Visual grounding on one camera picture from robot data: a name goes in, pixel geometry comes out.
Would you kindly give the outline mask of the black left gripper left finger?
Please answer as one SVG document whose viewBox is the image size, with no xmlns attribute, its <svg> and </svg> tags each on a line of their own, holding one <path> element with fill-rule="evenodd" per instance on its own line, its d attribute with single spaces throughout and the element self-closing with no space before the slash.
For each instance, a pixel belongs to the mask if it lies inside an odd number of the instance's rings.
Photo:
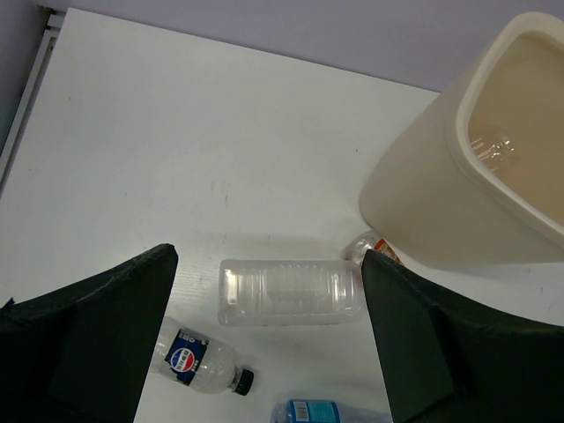
<svg viewBox="0 0 564 423">
<path fill-rule="evenodd" d="M 174 283 L 160 244 L 1 308 L 3 422 L 131 422 Z"/>
</svg>

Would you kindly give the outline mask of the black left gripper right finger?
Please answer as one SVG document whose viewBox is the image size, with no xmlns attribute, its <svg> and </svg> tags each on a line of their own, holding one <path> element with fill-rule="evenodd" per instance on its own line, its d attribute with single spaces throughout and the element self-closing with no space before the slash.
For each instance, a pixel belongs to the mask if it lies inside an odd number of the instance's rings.
<svg viewBox="0 0 564 423">
<path fill-rule="evenodd" d="M 375 252 L 361 266 L 396 422 L 560 422 L 563 329 L 511 315 Z"/>
</svg>

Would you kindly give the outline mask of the beige plastic bin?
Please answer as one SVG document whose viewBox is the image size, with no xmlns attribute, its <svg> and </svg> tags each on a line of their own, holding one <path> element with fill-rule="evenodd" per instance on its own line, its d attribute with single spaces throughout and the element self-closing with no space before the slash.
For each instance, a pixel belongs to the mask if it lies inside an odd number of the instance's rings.
<svg viewBox="0 0 564 423">
<path fill-rule="evenodd" d="M 513 18 L 391 143 L 360 213 L 429 267 L 560 262 L 562 21 Z"/>
</svg>

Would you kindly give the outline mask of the pepsi label clear bottle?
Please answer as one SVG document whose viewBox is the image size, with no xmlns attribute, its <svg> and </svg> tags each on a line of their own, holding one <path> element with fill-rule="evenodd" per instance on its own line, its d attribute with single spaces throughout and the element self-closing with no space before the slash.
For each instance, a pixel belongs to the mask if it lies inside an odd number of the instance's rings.
<svg viewBox="0 0 564 423">
<path fill-rule="evenodd" d="M 250 392 L 254 372 L 229 345 L 166 316 L 153 349 L 150 370 L 203 394 Z"/>
</svg>

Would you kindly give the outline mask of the red cap clear bottle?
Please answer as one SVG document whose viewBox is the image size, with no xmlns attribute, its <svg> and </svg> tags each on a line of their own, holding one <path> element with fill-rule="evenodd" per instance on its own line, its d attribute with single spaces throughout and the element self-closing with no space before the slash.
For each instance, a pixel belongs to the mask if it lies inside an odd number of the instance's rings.
<svg viewBox="0 0 564 423">
<path fill-rule="evenodd" d="M 392 247 L 374 230 L 367 231 L 349 242 L 343 249 L 341 256 L 346 261 L 361 265 L 369 250 L 376 251 L 396 263 L 402 264 Z"/>
</svg>

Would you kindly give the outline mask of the blue cap clear bottle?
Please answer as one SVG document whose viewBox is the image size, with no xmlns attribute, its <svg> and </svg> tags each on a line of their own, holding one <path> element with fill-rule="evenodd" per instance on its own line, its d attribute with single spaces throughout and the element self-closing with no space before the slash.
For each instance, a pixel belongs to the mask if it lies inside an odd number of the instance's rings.
<svg viewBox="0 0 564 423">
<path fill-rule="evenodd" d="M 290 399 L 277 404 L 271 413 L 275 423 L 384 423 L 388 413 L 375 412 L 330 400 Z"/>
</svg>

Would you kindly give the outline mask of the square clear juice bottle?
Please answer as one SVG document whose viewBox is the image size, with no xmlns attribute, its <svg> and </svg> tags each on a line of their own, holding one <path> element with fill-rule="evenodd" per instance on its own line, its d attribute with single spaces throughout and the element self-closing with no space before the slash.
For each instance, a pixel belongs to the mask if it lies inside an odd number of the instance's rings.
<svg viewBox="0 0 564 423">
<path fill-rule="evenodd" d="M 367 311 L 360 267 L 349 261 L 227 259 L 219 267 L 219 323 L 354 323 Z"/>
</svg>

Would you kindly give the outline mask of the aluminium table edge rail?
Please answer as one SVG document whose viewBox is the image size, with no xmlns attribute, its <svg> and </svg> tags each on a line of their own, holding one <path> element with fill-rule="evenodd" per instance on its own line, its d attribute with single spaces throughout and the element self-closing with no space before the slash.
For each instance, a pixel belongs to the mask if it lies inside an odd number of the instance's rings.
<svg viewBox="0 0 564 423">
<path fill-rule="evenodd" d="M 37 92 L 45 74 L 45 69 L 66 16 L 66 12 L 62 10 L 47 8 L 47 11 L 49 12 L 48 22 L 43 31 L 41 43 L 34 57 L 32 68 L 26 78 L 26 85 L 22 91 L 18 108 L 1 150 L 1 192 L 4 192 L 4 187 L 8 181 L 19 143 L 23 137 L 23 132 L 26 129 Z"/>
</svg>

